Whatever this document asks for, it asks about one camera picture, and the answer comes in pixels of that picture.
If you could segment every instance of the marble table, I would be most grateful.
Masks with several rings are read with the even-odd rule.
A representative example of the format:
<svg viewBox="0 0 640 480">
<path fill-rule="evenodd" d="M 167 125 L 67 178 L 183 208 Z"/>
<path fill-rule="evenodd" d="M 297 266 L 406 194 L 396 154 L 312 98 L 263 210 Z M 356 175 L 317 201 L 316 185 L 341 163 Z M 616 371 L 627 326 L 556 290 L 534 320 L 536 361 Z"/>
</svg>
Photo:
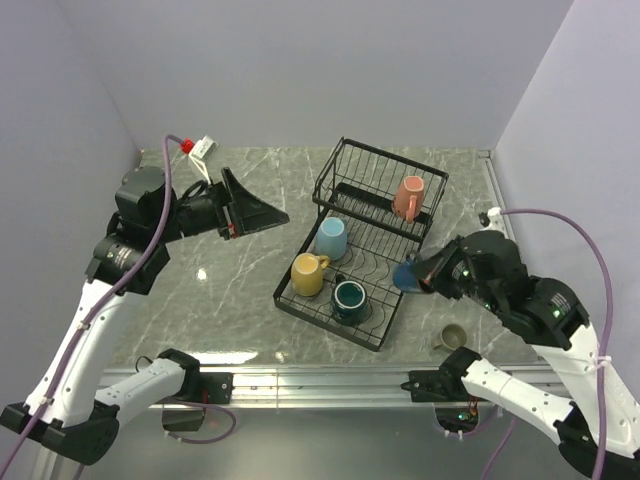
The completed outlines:
<svg viewBox="0 0 640 480">
<path fill-rule="evenodd" d="M 478 229 L 477 214 L 492 205 L 482 160 L 473 149 L 384 148 L 449 173 L 446 192 L 424 247 L 442 246 Z M 245 188 L 286 211 L 290 223 L 225 242 L 216 233 L 169 245 L 171 262 L 126 329 L 111 367 L 131 367 L 140 355 L 183 350 L 206 364 L 424 363 L 447 353 L 431 344 L 449 323 L 464 326 L 469 347 L 497 363 L 525 364 L 537 357 L 519 337 L 471 302 L 405 295 L 389 336 L 371 352 L 274 306 L 273 292 L 312 228 L 313 185 L 331 148 L 224 148 L 208 168 L 219 178 L 231 168 Z M 142 165 L 162 165 L 157 150 Z M 174 154 L 174 188 L 194 182 L 184 158 Z"/>
</svg>

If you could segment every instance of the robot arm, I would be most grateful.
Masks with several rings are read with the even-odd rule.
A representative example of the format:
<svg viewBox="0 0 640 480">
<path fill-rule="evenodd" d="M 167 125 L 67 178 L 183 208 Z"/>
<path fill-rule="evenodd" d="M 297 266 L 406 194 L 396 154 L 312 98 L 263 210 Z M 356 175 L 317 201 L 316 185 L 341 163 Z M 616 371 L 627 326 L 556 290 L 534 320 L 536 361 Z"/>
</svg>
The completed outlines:
<svg viewBox="0 0 640 480">
<path fill-rule="evenodd" d="M 289 221 L 286 213 L 246 191 L 228 168 L 222 170 L 223 181 L 214 183 L 203 158 L 217 144 L 210 139 L 202 142 L 195 149 L 197 158 L 189 157 L 192 169 L 198 167 L 200 179 L 180 198 L 172 191 L 169 221 L 160 243 L 126 287 L 87 325 L 83 323 L 87 312 L 141 257 L 163 209 L 165 180 L 161 169 L 137 168 L 124 177 L 116 193 L 118 211 L 109 222 L 107 236 L 94 249 L 80 303 L 62 344 L 27 399 L 4 409 L 1 425 L 22 433 L 35 421 L 29 438 L 62 456 L 92 465 L 109 450 L 119 428 L 150 405 L 167 397 L 192 401 L 202 398 L 198 360 L 172 349 L 161 353 L 142 372 L 96 391 L 127 322 L 169 262 L 166 243 L 211 230 L 228 240 Z M 79 330 L 79 342 L 71 356 L 64 358 Z M 47 396 L 60 365 L 66 367 L 55 391 Z M 46 409 L 38 419 L 43 407 Z"/>
<path fill-rule="evenodd" d="M 610 359 L 598 358 L 595 330 L 573 290 L 558 280 L 529 275 L 517 245 L 505 238 L 499 217 L 499 209 L 492 209 L 484 217 L 487 228 L 457 237 L 410 268 L 424 292 L 453 299 L 467 296 L 496 315 L 549 363 L 571 399 L 514 379 L 466 348 L 442 364 L 442 378 L 451 391 L 491 400 L 541 430 L 588 476 L 599 439 L 596 372 L 604 368 L 607 453 L 602 478 L 640 478 L 638 403 Z"/>
</svg>

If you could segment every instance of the gray wall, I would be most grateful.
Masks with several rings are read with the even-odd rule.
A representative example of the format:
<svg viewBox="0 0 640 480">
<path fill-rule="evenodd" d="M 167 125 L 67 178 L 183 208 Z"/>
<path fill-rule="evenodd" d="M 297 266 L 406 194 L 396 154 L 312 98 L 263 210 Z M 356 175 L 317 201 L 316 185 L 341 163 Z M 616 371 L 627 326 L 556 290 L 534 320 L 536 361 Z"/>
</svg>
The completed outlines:
<svg viewBox="0 0 640 480">
<path fill-rule="evenodd" d="M 53 358 L 137 151 L 55 2 L 4 2 L 0 65 L 4 406 L 24 400 Z M 16 438 L 0 429 L 2 460 Z M 8 478 L 27 478 L 24 464 Z"/>
<path fill-rule="evenodd" d="M 595 238 L 613 276 L 610 351 L 640 395 L 640 3 L 581 0 L 562 24 L 497 147 L 510 207 L 559 210 Z M 534 271 L 575 288 L 601 331 L 602 275 L 570 227 L 517 218 Z"/>
<path fill-rule="evenodd" d="M 495 147 L 571 4 L 59 2 L 140 147 Z"/>
</svg>

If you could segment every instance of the rack wire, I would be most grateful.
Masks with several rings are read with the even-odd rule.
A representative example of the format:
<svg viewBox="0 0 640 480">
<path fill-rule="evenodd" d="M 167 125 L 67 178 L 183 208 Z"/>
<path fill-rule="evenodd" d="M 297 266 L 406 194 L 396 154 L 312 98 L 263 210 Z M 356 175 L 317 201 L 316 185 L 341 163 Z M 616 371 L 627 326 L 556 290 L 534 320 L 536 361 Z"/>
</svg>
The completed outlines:
<svg viewBox="0 0 640 480">
<path fill-rule="evenodd" d="M 426 186 L 425 201 L 412 224 L 391 211 L 395 191 L 408 175 L 420 176 Z M 432 167 L 341 139 L 316 181 L 313 201 L 318 204 L 318 218 L 298 254 L 314 252 L 316 233 L 328 216 L 346 224 L 347 253 L 327 267 L 324 286 L 314 297 L 294 291 L 289 269 L 273 294 L 276 307 L 379 351 L 403 297 L 393 286 L 393 271 L 409 253 L 420 250 L 447 178 Z M 338 274 L 361 283 L 367 291 L 367 315 L 358 325 L 342 325 L 333 318 L 331 292 Z"/>
</svg>

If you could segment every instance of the pink mug handle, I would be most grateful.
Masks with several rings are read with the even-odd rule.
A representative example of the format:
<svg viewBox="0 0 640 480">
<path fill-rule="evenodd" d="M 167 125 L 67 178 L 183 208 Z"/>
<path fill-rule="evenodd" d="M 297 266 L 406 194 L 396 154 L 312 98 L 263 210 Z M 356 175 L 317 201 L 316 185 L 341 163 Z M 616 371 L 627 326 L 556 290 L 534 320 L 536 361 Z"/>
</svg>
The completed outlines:
<svg viewBox="0 0 640 480">
<path fill-rule="evenodd" d="M 418 203 L 418 197 L 411 195 L 409 197 L 409 209 L 407 210 L 407 223 L 413 223 L 413 219 L 416 218 L 416 203 Z"/>
</svg>

